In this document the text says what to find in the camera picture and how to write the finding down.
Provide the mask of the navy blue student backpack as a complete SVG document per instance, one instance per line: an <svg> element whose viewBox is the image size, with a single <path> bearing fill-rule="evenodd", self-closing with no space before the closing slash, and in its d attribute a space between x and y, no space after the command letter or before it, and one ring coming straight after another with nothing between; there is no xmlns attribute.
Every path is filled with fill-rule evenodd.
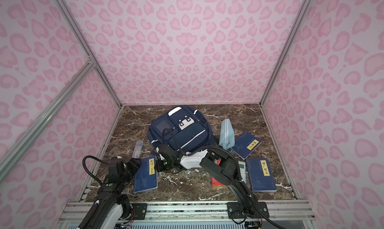
<svg viewBox="0 0 384 229"><path fill-rule="evenodd" d="M188 156L199 148L218 144L211 126L203 114L189 106L178 106L155 119L149 126L147 137L154 146L153 156L159 155L163 144L173 150L181 149Z"/></svg>

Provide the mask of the blue book yellow label back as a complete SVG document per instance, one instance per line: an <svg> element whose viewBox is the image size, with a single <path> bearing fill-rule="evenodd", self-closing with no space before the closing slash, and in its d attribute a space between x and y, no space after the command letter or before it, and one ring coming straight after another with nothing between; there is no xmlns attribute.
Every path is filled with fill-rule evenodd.
<svg viewBox="0 0 384 229"><path fill-rule="evenodd" d="M232 150L245 160L263 141L249 132L244 132L235 141Z"/></svg>

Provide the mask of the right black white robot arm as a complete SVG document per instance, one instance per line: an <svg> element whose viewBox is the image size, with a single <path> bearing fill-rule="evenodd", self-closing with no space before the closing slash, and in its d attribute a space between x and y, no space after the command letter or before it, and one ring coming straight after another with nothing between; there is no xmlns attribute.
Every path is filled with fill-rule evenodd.
<svg viewBox="0 0 384 229"><path fill-rule="evenodd" d="M240 225L246 219L259 219L259 228L266 220L272 226L282 229L265 216L258 207L258 198L244 182L238 161L226 150L215 143L215 139L205 131L196 134L182 133L176 136L165 128L161 139L151 141L155 148L159 171L174 169L177 171L201 167L219 183L229 187L236 196L240 210L234 211L229 218Z"/></svg>

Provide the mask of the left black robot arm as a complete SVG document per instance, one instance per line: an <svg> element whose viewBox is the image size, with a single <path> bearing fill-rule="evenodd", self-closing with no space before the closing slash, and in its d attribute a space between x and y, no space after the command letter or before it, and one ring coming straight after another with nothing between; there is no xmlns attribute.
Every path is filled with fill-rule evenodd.
<svg viewBox="0 0 384 229"><path fill-rule="evenodd" d="M87 168L87 159L93 159L108 166L108 174L103 181ZM123 190L139 171L142 160L131 158L125 161L121 157L113 157L107 163L94 156L85 156L82 165L86 173L95 179L100 187L94 203L78 228L114 229L119 220L133 218L133 208L128 195L123 194Z"/></svg>

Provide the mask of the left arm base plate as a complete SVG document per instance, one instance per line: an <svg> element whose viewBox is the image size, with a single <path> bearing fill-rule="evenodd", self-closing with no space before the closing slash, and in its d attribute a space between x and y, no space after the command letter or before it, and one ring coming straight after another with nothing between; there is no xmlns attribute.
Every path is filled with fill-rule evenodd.
<svg viewBox="0 0 384 229"><path fill-rule="evenodd" d="M147 203L133 203L129 206L123 205L123 214L120 217L120 220L144 220L147 213L147 207Z"/></svg>

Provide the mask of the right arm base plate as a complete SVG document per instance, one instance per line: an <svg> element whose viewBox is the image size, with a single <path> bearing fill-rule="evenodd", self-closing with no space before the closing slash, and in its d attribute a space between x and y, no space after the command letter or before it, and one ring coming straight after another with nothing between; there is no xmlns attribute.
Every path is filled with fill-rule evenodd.
<svg viewBox="0 0 384 229"><path fill-rule="evenodd" d="M243 206L241 206L237 202L228 202L227 203L227 213L229 219L268 219L270 217L269 210L267 204L265 202L258 202L257 209L261 213L254 211L253 214L247 211Z"/></svg>

